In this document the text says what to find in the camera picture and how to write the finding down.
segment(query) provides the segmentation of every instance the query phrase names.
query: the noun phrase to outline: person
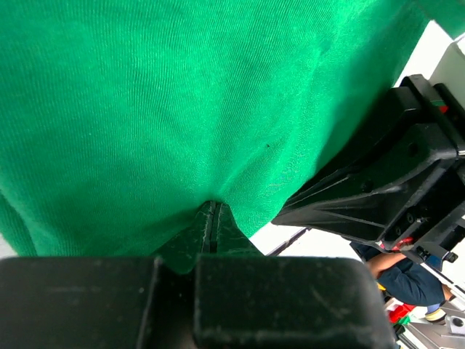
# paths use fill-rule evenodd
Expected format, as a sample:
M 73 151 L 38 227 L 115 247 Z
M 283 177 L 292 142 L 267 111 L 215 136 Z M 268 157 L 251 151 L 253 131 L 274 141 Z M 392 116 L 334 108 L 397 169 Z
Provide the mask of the person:
M 433 306 L 449 300 L 449 287 L 402 253 L 382 253 L 374 247 L 351 242 L 379 285 L 397 300 L 409 305 Z

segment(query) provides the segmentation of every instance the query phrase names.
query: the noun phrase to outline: ribbed green textile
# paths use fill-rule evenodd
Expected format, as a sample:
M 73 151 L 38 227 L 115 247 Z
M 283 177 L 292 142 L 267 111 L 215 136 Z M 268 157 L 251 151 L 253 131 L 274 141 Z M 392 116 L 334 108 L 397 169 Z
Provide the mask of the ribbed green textile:
M 149 254 L 207 200 L 253 235 L 428 22 L 411 0 L 17 0 L 0 16 L 0 232 L 22 255 Z

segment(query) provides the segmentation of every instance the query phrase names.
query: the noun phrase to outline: dark clothing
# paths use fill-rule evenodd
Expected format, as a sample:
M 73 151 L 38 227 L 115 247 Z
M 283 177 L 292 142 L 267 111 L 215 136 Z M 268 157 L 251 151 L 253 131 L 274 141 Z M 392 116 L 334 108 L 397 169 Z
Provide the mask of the dark clothing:
M 365 260 L 381 254 L 371 246 L 352 242 L 350 246 Z M 429 306 L 445 300 L 442 284 L 429 271 L 408 258 L 386 269 L 378 282 L 396 299 L 409 305 Z

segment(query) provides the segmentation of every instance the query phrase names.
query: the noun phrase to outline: green cloth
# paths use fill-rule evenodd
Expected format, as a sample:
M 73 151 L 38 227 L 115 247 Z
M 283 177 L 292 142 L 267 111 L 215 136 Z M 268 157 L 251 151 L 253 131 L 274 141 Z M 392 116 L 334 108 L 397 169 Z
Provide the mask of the green cloth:
M 216 200 L 253 235 L 396 80 L 418 4 L 2 1 L 0 232 L 22 255 L 150 254 Z

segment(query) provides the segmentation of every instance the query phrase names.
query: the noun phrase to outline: dark blue shirt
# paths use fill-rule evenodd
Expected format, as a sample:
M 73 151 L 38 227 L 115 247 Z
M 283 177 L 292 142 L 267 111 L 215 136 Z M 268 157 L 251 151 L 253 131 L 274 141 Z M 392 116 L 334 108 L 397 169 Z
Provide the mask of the dark blue shirt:
M 352 242 L 350 246 L 365 260 L 381 254 L 371 246 Z M 410 305 L 429 306 L 445 300 L 440 281 L 408 258 L 386 269 L 378 282 L 396 299 Z

